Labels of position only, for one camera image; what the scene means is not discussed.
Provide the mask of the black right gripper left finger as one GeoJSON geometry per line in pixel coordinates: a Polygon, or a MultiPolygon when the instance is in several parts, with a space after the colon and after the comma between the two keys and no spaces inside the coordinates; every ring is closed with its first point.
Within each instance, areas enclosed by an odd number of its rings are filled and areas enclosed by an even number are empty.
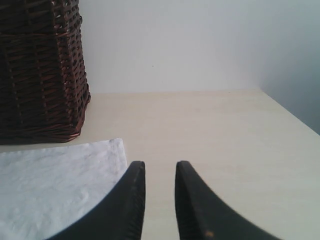
{"type": "Polygon", "coordinates": [[[146,204],[146,167],[133,161],[102,199],[51,240],[140,240],[146,204]]]}

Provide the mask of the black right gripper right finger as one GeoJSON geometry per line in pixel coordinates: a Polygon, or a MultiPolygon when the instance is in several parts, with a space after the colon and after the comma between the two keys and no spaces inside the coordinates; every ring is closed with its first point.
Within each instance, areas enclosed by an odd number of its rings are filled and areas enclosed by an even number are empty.
{"type": "Polygon", "coordinates": [[[222,201],[189,161],[176,164],[174,198],[181,240],[276,239],[222,201]]]}

